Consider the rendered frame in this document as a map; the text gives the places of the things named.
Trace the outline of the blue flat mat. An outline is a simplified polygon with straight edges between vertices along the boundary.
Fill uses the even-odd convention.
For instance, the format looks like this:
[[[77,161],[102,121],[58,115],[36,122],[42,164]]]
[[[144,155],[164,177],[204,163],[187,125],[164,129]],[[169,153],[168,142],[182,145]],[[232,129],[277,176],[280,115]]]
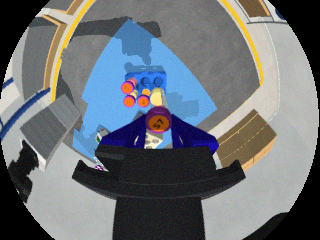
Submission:
[[[85,86],[88,103],[81,130],[74,128],[73,147],[93,158],[101,127],[113,132],[135,119],[148,107],[124,106],[121,91],[129,72],[165,71],[166,100],[171,114],[196,126],[215,110],[215,104],[182,61],[155,36],[128,19],[107,44]],[[82,149],[82,150],[81,150]],[[98,160],[98,159],[97,159]]]

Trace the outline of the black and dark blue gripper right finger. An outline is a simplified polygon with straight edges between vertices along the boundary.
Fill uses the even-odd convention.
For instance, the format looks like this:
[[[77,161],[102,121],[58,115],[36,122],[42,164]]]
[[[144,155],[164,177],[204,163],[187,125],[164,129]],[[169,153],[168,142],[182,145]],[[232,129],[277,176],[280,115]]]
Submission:
[[[171,136],[173,148],[208,146],[212,156],[214,155],[219,147],[215,136],[181,120],[174,114],[171,114],[171,117]],[[183,142],[183,145],[180,138]]]

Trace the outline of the blue tube rack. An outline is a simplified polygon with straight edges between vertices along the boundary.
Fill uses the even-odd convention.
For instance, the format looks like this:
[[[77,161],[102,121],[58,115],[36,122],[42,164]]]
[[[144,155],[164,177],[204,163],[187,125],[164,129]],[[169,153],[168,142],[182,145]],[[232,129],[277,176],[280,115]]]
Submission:
[[[125,81],[133,77],[137,79],[137,85],[134,89],[138,92],[137,100],[143,89],[148,89],[151,93],[154,87],[163,88],[166,96],[166,76],[165,71],[129,72],[125,75]]]

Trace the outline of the pink tube with purple cap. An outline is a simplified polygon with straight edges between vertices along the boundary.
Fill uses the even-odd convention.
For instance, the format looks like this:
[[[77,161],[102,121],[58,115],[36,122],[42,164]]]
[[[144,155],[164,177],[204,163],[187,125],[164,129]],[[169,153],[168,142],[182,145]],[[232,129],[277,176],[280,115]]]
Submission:
[[[131,82],[132,81],[132,82]],[[125,81],[122,85],[121,85],[121,91],[124,94],[131,94],[135,88],[137,84],[137,79],[133,78],[129,78],[128,81]],[[135,85],[135,86],[134,86]]]

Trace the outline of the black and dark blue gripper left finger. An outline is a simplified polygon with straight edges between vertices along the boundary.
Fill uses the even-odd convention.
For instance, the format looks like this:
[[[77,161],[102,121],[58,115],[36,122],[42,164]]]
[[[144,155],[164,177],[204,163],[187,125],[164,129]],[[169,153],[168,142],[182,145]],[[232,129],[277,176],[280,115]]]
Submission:
[[[145,120],[146,114],[143,114],[135,121],[103,136],[99,144],[123,146],[126,148],[145,148]],[[137,137],[138,139],[135,144]]]

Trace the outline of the centrifuge tube with yellow liquid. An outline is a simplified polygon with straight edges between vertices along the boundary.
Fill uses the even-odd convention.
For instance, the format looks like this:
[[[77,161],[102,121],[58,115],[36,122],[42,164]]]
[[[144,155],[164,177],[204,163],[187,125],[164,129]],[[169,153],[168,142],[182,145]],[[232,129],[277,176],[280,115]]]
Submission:
[[[172,117],[161,87],[156,87],[151,91],[145,123],[150,132],[157,134],[165,133],[171,128]]]

